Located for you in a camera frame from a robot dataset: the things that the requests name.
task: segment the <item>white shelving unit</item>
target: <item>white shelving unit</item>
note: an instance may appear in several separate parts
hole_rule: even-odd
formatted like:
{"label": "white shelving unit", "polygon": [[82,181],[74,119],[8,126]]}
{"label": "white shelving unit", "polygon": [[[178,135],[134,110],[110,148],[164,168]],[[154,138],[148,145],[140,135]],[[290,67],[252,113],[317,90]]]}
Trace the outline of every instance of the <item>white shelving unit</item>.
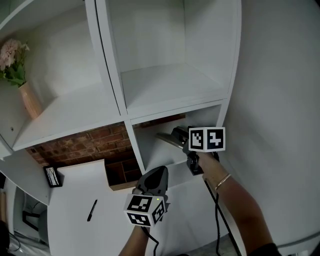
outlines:
{"label": "white shelving unit", "polygon": [[[0,171],[35,199],[49,205],[51,190],[27,147],[124,121],[141,172],[166,165],[179,177],[185,154],[155,134],[223,125],[237,70],[241,0],[9,4],[0,10],[0,39],[28,40],[27,80],[43,113],[31,120],[18,89],[0,81]],[[182,113],[184,119],[133,129]]]}
{"label": "white shelving unit", "polygon": [[96,4],[116,100],[132,118],[228,99],[239,54],[239,0]]}

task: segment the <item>floor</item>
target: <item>floor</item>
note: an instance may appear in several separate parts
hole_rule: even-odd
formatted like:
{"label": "floor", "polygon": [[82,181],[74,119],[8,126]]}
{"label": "floor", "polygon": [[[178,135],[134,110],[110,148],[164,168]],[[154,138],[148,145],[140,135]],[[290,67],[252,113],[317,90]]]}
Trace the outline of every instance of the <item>floor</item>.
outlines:
{"label": "floor", "polygon": [[[187,253],[189,256],[217,256],[216,254],[217,241],[206,244],[198,249]],[[219,253],[221,256],[238,256],[231,242],[229,235],[225,235],[220,239]]]}

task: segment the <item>brick wall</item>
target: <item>brick wall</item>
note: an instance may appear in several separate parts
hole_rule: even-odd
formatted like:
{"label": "brick wall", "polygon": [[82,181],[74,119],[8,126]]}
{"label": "brick wall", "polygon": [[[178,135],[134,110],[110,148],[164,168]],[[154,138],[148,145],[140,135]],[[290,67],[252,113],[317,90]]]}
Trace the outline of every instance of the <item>brick wall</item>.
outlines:
{"label": "brick wall", "polygon": [[79,132],[26,149],[42,166],[58,167],[109,159],[117,162],[134,157],[123,122]]}

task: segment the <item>pink flower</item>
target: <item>pink flower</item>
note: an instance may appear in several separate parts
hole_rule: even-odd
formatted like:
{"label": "pink flower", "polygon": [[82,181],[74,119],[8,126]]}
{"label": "pink flower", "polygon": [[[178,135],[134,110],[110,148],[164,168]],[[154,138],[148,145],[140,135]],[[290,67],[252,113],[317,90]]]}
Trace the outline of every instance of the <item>pink flower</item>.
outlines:
{"label": "pink flower", "polygon": [[9,39],[4,43],[4,45],[1,48],[1,54],[0,54],[0,68],[3,70],[4,63],[6,66],[11,66],[15,62],[15,54],[16,51],[21,47],[21,42],[14,39]]}

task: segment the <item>black pen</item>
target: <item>black pen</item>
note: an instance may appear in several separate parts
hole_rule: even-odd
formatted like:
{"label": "black pen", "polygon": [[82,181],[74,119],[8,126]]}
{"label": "black pen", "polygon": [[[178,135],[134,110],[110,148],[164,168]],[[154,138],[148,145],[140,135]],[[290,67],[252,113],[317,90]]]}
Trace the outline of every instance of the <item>black pen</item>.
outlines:
{"label": "black pen", "polygon": [[89,222],[89,221],[91,220],[92,213],[94,212],[94,209],[95,209],[95,207],[96,207],[97,201],[98,201],[98,199],[96,199],[96,200],[94,201],[94,204],[93,204],[92,209],[91,209],[91,211],[90,211],[90,213],[89,213],[88,219],[86,220],[87,222]]}

